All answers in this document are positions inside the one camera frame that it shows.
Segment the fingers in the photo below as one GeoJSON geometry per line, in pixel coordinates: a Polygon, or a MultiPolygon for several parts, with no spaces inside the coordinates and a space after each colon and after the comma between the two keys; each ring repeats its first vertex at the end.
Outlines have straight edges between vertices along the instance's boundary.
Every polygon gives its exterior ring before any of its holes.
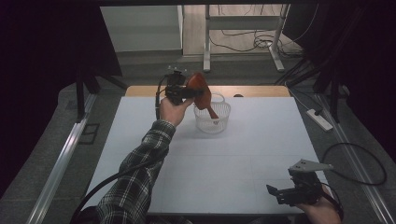
{"type": "Polygon", "coordinates": [[[171,103],[171,101],[169,100],[168,97],[164,97],[164,98],[161,99],[161,104],[164,103],[164,102],[171,103]]]}
{"type": "Polygon", "coordinates": [[[306,211],[309,208],[310,205],[306,204],[306,203],[298,203],[296,204],[296,207],[300,208],[303,211],[306,211]]]}
{"type": "Polygon", "coordinates": [[[329,192],[329,190],[326,188],[325,185],[322,185],[322,188],[323,188],[323,191],[324,191],[325,193],[327,193],[327,194],[330,195],[330,192],[329,192]]]}
{"type": "Polygon", "coordinates": [[[183,102],[183,106],[185,106],[186,108],[189,107],[189,105],[191,105],[192,103],[194,103],[194,98],[188,98],[183,102]]]}

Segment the person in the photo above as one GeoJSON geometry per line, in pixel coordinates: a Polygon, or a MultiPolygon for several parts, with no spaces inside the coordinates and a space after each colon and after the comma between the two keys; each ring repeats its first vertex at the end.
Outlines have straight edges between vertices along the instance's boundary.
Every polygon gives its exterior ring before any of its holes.
{"type": "MultiPolygon", "coordinates": [[[[192,103],[193,99],[186,99],[181,105],[173,105],[168,98],[163,98],[160,105],[160,119],[153,122],[141,145],[124,159],[120,171],[142,162],[155,160],[163,153],[167,153],[176,127],[183,120],[187,107],[192,103]]],[[[130,175],[120,177],[96,206],[100,223],[146,223],[151,192],[162,166],[163,160],[160,160],[150,166],[137,169],[130,175]]],[[[332,204],[324,198],[321,198],[317,204],[298,204],[297,207],[302,209],[314,224],[341,223],[332,204]]],[[[163,219],[163,223],[191,223],[184,217],[170,218],[172,219],[163,219]]]]}

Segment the orange object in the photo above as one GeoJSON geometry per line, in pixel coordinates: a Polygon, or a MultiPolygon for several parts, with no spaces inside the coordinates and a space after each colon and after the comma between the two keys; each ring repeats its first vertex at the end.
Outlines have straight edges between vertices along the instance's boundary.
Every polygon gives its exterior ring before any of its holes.
{"type": "Polygon", "coordinates": [[[210,102],[212,101],[212,92],[210,92],[209,87],[205,81],[204,76],[201,73],[194,73],[192,77],[190,77],[189,81],[186,84],[187,88],[193,89],[195,91],[202,90],[204,94],[200,96],[196,96],[194,99],[194,103],[198,109],[203,110],[207,109],[209,112],[210,118],[218,119],[219,116],[213,110],[210,102]]]}

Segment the plaid shirt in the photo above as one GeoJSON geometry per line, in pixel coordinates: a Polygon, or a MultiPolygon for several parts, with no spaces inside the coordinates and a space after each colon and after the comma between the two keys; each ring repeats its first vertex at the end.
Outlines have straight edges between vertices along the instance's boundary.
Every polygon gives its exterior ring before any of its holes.
{"type": "MultiPolygon", "coordinates": [[[[124,159],[120,172],[167,153],[175,131],[176,128],[167,121],[154,121],[141,145],[124,159]]],[[[152,188],[162,166],[163,160],[120,177],[96,207],[101,223],[146,223],[152,188]]],[[[190,223],[183,217],[159,220],[155,222],[190,223]]]]}

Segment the white table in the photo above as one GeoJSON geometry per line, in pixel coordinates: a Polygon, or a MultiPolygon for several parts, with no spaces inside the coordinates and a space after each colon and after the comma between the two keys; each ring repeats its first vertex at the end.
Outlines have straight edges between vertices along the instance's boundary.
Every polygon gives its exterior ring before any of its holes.
{"type": "MultiPolygon", "coordinates": [[[[192,106],[170,145],[148,212],[152,215],[271,215],[301,210],[279,205],[266,184],[293,188],[288,168],[300,159],[318,161],[291,97],[226,98],[227,129],[202,133],[192,106]]],[[[96,167],[91,190],[115,174],[155,120],[153,97],[123,97],[96,167]]],[[[326,182],[322,172],[318,178],[326,182]]],[[[87,203],[96,205],[112,184],[87,203]]]]}

